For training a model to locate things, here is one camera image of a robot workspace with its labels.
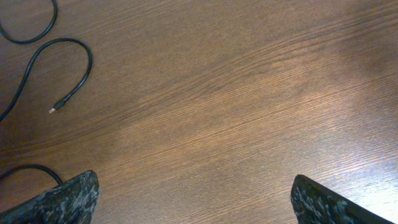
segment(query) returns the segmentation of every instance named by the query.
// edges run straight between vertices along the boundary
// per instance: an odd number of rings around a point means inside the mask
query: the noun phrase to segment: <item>cable connector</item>
[[[53,113],[56,110],[59,110],[64,104],[66,103],[66,101],[64,99],[58,100],[55,104],[54,107],[49,111],[49,113]]]

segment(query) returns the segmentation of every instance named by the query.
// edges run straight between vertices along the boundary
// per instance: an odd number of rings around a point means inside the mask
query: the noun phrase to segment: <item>black cable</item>
[[[0,176],[0,182],[5,179],[6,177],[10,176],[11,174],[22,170],[22,169],[38,169],[41,171],[44,171],[46,173],[48,173],[48,175],[50,175],[52,178],[54,178],[55,181],[57,181],[58,185],[62,184],[62,180],[61,178],[54,172],[52,171],[50,168],[42,166],[42,165],[38,165],[38,164],[29,164],[29,165],[23,165],[23,166],[19,166],[19,167],[15,167],[9,171],[7,171],[6,173],[4,173],[3,175]]]
[[[47,28],[45,28],[45,30],[39,34],[37,37],[34,37],[30,40],[15,40],[12,37],[10,37],[7,32],[2,28],[1,24],[0,24],[0,33],[9,41],[15,43],[15,44],[30,44],[35,42],[36,40],[40,40],[42,37],[44,37],[46,34],[48,34],[48,32],[50,32],[51,28],[54,26],[55,21],[57,20],[57,15],[58,15],[58,6],[57,6],[57,2],[55,0],[51,0],[52,5],[53,5],[53,16],[51,19],[50,24],[47,26]]]
[[[87,65],[87,69],[86,72],[83,76],[83,78],[80,80],[80,82],[73,88],[73,90],[68,93],[66,96],[64,96],[63,98],[61,98],[60,100],[58,100],[55,104],[54,107],[49,111],[49,113],[53,113],[56,110],[59,110],[68,100],[69,98],[76,93],[76,91],[79,90],[79,88],[86,82],[88,75],[90,74],[91,68],[93,66],[93,54],[91,53],[90,48],[83,42],[81,42],[80,40],[76,40],[73,38],[59,38],[59,39],[55,39],[55,40],[51,40],[47,43],[45,43],[44,45],[42,45],[37,51],[36,53],[33,55],[33,57],[31,58],[31,60],[29,61],[28,66],[26,67],[25,70],[25,74],[24,77],[22,78],[21,84],[19,84],[19,88],[16,92],[16,94],[14,95],[11,103],[9,104],[9,106],[7,107],[7,109],[0,115],[0,121],[2,121],[7,114],[12,110],[12,108],[14,107],[15,103],[18,100],[18,97],[21,95],[22,89],[25,86],[27,77],[29,76],[30,71],[32,70],[33,67],[33,63],[35,62],[37,56],[39,56],[39,54],[41,53],[41,51],[43,51],[44,49],[46,49],[47,47],[51,46],[52,44],[55,44],[57,42],[74,42],[77,43],[79,45],[81,45],[86,51],[87,51],[87,56],[88,56],[88,65]]]

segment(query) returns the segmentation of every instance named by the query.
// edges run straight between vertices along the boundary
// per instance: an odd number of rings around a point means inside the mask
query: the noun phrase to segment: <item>black cord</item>
[[[79,84],[77,84],[70,93],[68,93],[62,99],[58,100],[54,104],[54,107],[49,111],[49,113],[53,113],[54,111],[59,110],[69,100],[69,98],[73,94],[75,94],[76,91],[78,91],[79,88],[86,82],[86,80],[88,78],[88,75],[90,74],[91,68],[93,66],[93,54],[91,53],[90,48],[85,43],[81,42],[80,40],[76,40],[76,39],[73,39],[73,38],[59,38],[59,39],[51,40],[51,41],[45,43],[44,45],[42,45],[36,51],[36,53],[33,55],[31,60],[29,61],[29,64],[28,64],[28,66],[26,67],[26,70],[25,70],[24,77],[22,78],[21,84],[19,84],[19,88],[18,88],[16,94],[14,95],[11,103],[7,107],[7,109],[0,115],[0,121],[2,121],[7,116],[7,114],[12,110],[12,108],[14,107],[15,103],[18,100],[18,97],[21,95],[22,89],[25,86],[27,77],[29,76],[29,73],[32,70],[33,63],[35,62],[37,56],[39,56],[41,51],[43,51],[47,47],[51,46],[52,44],[55,44],[55,43],[58,43],[58,42],[74,42],[74,43],[77,43],[77,44],[81,45],[87,51],[88,65],[87,65],[86,72],[85,72],[83,78],[80,80]]]
[[[46,173],[48,173],[52,178],[54,178],[55,181],[57,181],[58,185],[62,184],[62,180],[61,178],[54,172],[52,171],[50,168],[42,166],[42,165],[38,165],[38,164],[29,164],[29,165],[23,165],[23,166],[19,166],[19,167],[15,167],[9,171],[7,171],[6,173],[4,173],[3,175],[0,176],[0,182],[5,179],[6,177],[10,176],[11,174],[22,170],[22,169],[38,169],[41,171],[44,171]]]
[[[55,21],[57,20],[57,15],[58,15],[58,6],[57,6],[57,2],[55,0],[51,0],[52,5],[53,5],[53,16],[51,19],[50,24],[47,26],[47,28],[45,28],[45,30],[39,34],[37,37],[34,37],[30,40],[15,40],[12,37],[10,37],[7,32],[2,28],[1,24],[0,24],[0,33],[9,41],[15,43],[15,44],[30,44],[35,42],[36,40],[40,40],[42,37],[44,37],[46,34],[48,34],[48,32],[50,32],[51,28],[54,26]]]

